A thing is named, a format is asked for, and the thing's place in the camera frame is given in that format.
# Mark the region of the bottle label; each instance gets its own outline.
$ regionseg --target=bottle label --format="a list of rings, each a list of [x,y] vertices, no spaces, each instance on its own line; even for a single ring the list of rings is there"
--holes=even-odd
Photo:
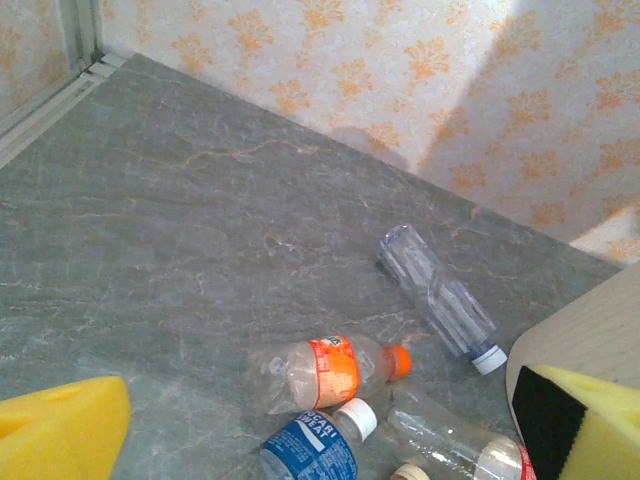
[[[351,400],[360,385],[358,362],[351,342],[342,335],[309,340],[316,359],[318,398],[313,408]]]
[[[522,476],[520,480],[536,480],[536,472],[533,471],[533,464],[531,463],[529,452],[527,452],[527,449],[522,445],[518,445],[518,448],[522,456]]]
[[[356,480],[358,467],[347,441],[324,415],[307,411],[262,444],[296,480]]]

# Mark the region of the plastic bottle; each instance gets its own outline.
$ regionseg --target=plastic bottle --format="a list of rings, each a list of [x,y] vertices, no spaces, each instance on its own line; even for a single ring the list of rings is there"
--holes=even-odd
[[[333,335],[250,353],[245,384],[254,410],[300,412],[356,395],[367,398],[410,368],[411,357],[400,345],[381,347],[364,335]]]
[[[403,462],[452,480],[535,480],[526,449],[472,425],[438,405],[411,382],[385,388],[372,405],[376,435]]]
[[[389,480],[429,480],[429,476],[421,468],[405,463]]]
[[[376,428],[376,415],[354,398],[333,416],[303,412],[262,444],[260,463],[267,480],[356,480],[354,448]]]
[[[489,338],[494,323],[411,225],[385,235],[379,258],[455,356],[468,353],[483,375],[507,360]]]

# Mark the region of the orange label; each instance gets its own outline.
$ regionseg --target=orange label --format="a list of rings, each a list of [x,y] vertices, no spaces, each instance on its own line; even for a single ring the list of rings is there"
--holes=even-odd
[[[309,340],[316,357],[318,398],[313,408],[351,400],[360,385],[358,363],[351,342],[342,335]]]

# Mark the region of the marble tile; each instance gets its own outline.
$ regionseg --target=marble tile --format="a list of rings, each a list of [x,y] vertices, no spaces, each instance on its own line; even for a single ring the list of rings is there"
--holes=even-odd
[[[290,416],[253,415],[247,348],[402,342],[414,378],[515,437],[504,372],[453,359],[376,265],[411,222],[499,326],[523,331],[617,272],[367,155],[136,56],[0,170],[0,391],[116,373],[113,478],[219,479]],[[361,478],[395,464],[371,442]]]

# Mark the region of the wallpaper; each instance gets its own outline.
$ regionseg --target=wallpaper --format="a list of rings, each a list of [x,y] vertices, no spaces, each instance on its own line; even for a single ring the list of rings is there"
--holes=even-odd
[[[2,0],[0,119],[69,70],[57,0]]]
[[[102,19],[111,52],[640,258],[640,2],[102,0]]]

